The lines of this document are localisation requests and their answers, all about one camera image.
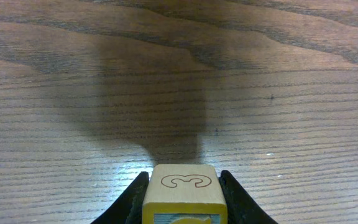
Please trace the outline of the yellow C block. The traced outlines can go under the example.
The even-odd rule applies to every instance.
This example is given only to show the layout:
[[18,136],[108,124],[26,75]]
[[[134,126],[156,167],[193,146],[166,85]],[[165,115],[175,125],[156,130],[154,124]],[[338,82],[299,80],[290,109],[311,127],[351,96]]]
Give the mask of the yellow C block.
[[142,204],[142,223],[228,223],[228,210],[211,165],[159,164]]

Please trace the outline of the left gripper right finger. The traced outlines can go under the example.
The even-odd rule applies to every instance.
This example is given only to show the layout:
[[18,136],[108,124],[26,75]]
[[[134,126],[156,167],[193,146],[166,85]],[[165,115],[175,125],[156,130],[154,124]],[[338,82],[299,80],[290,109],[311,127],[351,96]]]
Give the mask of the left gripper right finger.
[[219,183],[227,204],[228,224],[278,224],[228,170],[221,172]]

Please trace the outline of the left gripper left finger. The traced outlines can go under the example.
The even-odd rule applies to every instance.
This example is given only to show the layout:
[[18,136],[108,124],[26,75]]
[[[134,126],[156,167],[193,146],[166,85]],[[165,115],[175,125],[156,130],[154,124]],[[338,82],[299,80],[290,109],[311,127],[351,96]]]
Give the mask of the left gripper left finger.
[[141,224],[149,173],[141,172],[114,203],[91,224]]

